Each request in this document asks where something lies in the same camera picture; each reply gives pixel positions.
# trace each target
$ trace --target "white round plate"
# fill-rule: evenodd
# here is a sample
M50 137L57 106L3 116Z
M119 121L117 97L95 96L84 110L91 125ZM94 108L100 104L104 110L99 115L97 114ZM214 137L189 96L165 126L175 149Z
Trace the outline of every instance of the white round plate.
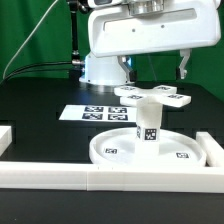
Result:
M199 144L185 136L160 130L158 156L135 160L136 128L103 132L90 142L90 159L94 164L140 166L205 166L206 155Z

